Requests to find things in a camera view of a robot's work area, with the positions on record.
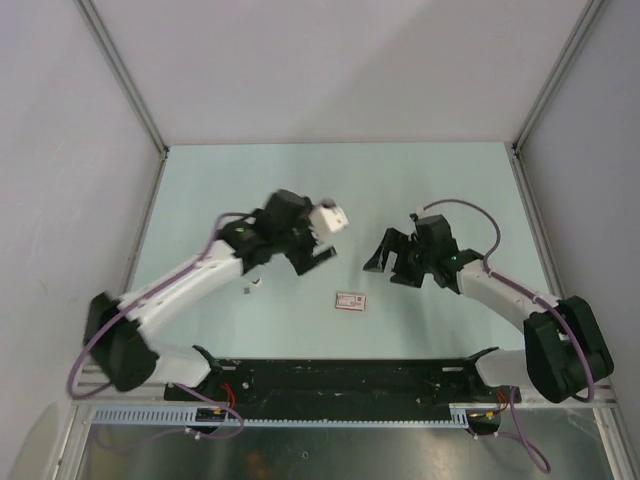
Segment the red white staple box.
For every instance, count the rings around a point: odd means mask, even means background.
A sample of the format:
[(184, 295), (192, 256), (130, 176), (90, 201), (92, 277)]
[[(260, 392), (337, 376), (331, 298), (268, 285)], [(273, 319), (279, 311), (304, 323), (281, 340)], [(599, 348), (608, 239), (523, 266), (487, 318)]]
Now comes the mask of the red white staple box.
[(335, 308), (348, 311), (365, 311), (367, 297), (361, 294), (337, 293)]

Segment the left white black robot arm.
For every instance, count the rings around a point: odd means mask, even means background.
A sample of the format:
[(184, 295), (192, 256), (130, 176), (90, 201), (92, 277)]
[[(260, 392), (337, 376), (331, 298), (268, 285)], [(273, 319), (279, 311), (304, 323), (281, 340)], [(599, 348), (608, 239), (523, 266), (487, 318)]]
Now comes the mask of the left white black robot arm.
[(91, 358), (119, 392), (159, 382), (184, 385), (197, 398), (210, 399), (221, 387), (214, 357), (198, 345), (164, 345), (158, 332), (182, 310), (277, 255), (297, 275), (306, 274), (336, 256), (329, 241), (348, 224), (334, 201), (313, 203), (284, 189), (249, 213), (225, 212), (202, 251), (183, 265), (137, 291), (95, 296), (81, 356)]

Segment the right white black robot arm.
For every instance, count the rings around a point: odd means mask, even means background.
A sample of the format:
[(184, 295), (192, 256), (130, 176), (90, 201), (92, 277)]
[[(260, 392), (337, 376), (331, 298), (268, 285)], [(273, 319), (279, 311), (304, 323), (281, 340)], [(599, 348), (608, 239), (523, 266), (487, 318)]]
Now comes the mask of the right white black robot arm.
[(391, 282), (419, 288), (425, 277), (475, 300), (513, 325), (524, 338), (519, 350), (491, 349), (461, 376), (463, 393), (484, 401), (497, 386), (530, 387), (546, 400), (590, 400), (614, 362), (589, 303), (579, 296), (543, 294), (488, 267), (482, 254), (462, 250), (441, 215), (413, 218), (411, 234), (389, 228), (366, 272), (392, 272)]

